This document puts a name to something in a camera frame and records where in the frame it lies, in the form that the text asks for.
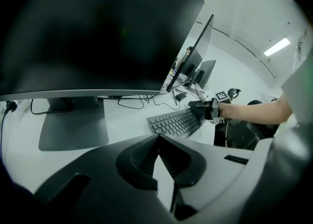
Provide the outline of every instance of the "ceiling light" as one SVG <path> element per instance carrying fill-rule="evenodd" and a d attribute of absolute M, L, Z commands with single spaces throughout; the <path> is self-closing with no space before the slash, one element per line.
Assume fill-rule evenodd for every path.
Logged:
<path fill-rule="evenodd" d="M 287 38 L 284 38 L 279 43 L 272 46 L 269 50 L 265 51 L 264 54 L 266 56 L 270 56 L 273 53 L 276 53 L 277 51 L 283 49 L 284 47 L 287 47 L 288 45 L 290 45 L 290 41 Z"/>

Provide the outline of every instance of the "monitor stand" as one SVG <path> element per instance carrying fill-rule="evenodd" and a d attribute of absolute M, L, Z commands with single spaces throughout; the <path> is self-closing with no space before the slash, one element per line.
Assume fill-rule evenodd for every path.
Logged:
<path fill-rule="evenodd" d="M 206 98 L 204 97 L 204 95 L 201 93 L 200 90 L 194 89 L 194 88 L 192 88 L 191 86 L 192 86 L 192 83 L 189 82 L 188 84 L 185 85 L 185 88 L 188 89 L 189 91 L 191 91 L 192 93 L 194 93 L 195 95 L 197 95 L 200 100 L 205 100 L 205 99 L 206 99 Z"/>
<path fill-rule="evenodd" d="M 105 146 L 109 142 L 103 100 L 97 97 L 66 98 L 73 111 L 49 113 L 40 134 L 39 150 L 65 151 Z M 50 111 L 64 111 L 61 98 L 48 99 Z"/>

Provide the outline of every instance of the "black cable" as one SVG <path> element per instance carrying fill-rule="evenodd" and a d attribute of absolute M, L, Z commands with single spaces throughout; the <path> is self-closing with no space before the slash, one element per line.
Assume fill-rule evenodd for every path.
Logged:
<path fill-rule="evenodd" d="M 156 101 L 155 101 L 155 99 L 154 99 L 154 97 L 152 97 L 152 99 L 153 99 L 153 102 L 155 103 L 156 106 L 166 105 L 166 106 L 170 107 L 171 109 L 173 109 L 170 105 L 168 105 L 168 104 L 166 104 L 166 103 L 157 104 Z"/>
<path fill-rule="evenodd" d="M 6 102 L 6 109 L 4 111 L 4 115 L 1 122 L 1 136 L 0 136 L 0 159 L 2 160 L 2 134 L 3 134 L 3 124 L 5 116 L 11 111 L 14 112 L 18 105 L 14 101 L 7 101 Z"/>
<path fill-rule="evenodd" d="M 68 110 L 63 110 L 63 111 L 47 111 L 47 112 L 33 112 L 33 101 L 34 99 L 31 100 L 30 103 L 30 111 L 33 115 L 40 115 L 40 114 L 45 114 L 45 113 L 59 113 L 59 112 L 71 112 L 73 111 L 72 105 L 64 98 L 60 98 L 63 100 L 67 105 L 68 105 Z"/>
<path fill-rule="evenodd" d="M 228 130 L 228 124 L 229 124 L 229 119 L 227 120 L 227 124 L 226 124 L 226 131 L 225 131 L 225 147 L 227 147 L 227 130 Z"/>
<path fill-rule="evenodd" d="M 103 98 L 103 97 L 99 97 L 102 100 L 111 100 L 111 101 L 120 101 L 120 100 L 140 100 L 139 98 Z"/>
<path fill-rule="evenodd" d="M 3 132 L 3 124 L 4 124 L 4 118 L 7 115 L 8 112 L 5 112 L 2 118 L 1 122 L 1 138 L 0 138 L 0 159 L 2 159 L 2 132 Z"/>
<path fill-rule="evenodd" d="M 118 100 L 117 104 L 120 105 L 120 106 L 122 106 L 122 107 L 129 108 L 129 109 L 143 109 L 143 108 L 145 107 L 145 105 L 143 104 L 143 101 L 142 101 L 142 99 L 140 98 L 140 95 L 139 95 L 139 99 L 140 99 L 140 101 L 141 101 L 141 103 L 142 103 L 142 107 L 141 107 L 141 108 L 133 108 L 133 107 L 129 107 L 129 106 L 122 105 L 122 104 L 119 103 L 121 99 Z"/>
<path fill-rule="evenodd" d="M 175 89 L 175 91 L 178 92 L 178 93 L 183 93 L 183 94 L 185 94 L 185 95 L 187 94 L 187 92 L 181 91 L 181 90 L 179 90 L 179 89 Z"/>
<path fill-rule="evenodd" d="M 201 100 L 199 97 L 196 97 L 192 92 L 190 92 L 188 89 L 184 88 L 184 86 L 182 86 L 183 89 L 185 89 L 188 93 L 190 93 L 193 97 L 195 97 L 198 100 Z"/>

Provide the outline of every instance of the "white desk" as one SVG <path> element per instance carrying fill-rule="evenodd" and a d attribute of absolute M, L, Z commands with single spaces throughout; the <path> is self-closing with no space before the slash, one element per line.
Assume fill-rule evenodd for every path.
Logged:
<path fill-rule="evenodd" d="M 214 97 L 213 93 L 206 93 L 209 98 Z M 191 94 L 181 102 L 180 109 L 188 108 L 188 102 L 196 100 Z M 160 95 L 155 98 L 157 104 L 167 103 L 173 108 L 175 105 L 172 93 Z M 106 124 L 109 135 L 109 143 L 117 143 L 132 137 L 151 133 L 147 117 L 173 112 L 166 105 L 156 106 L 153 101 L 150 104 L 143 101 L 145 107 L 141 110 L 121 107 L 117 101 L 104 101 Z M 131 107 L 141 107 L 140 100 L 122 100 L 121 104 Z M 47 100 L 38 99 L 34 102 L 34 111 L 41 112 L 48 109 Z M 10 137 L 3 140 L 4 164 L 16 183 L 35 192 L 38 187 L 59 169 L 69 164 L 83 153 L 90 149 L 42 152 L 38 149 L 39 137 L 45 115 L 32 115 L 29 111 L 20 122 L 15 122 Z M 215 127 L 206 122 L 190 140 L 201 143 L 214 143 Z"/>

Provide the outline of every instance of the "black keyboard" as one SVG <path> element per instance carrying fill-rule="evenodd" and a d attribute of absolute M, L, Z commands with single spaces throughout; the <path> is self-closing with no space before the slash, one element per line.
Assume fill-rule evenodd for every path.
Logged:
<path fill-rule="evenodd" d="M 203 124 L 191 109 L 149 117 L 147 121 L 153 133 L 172 134 L 185 138 L 191 136 Z"/>

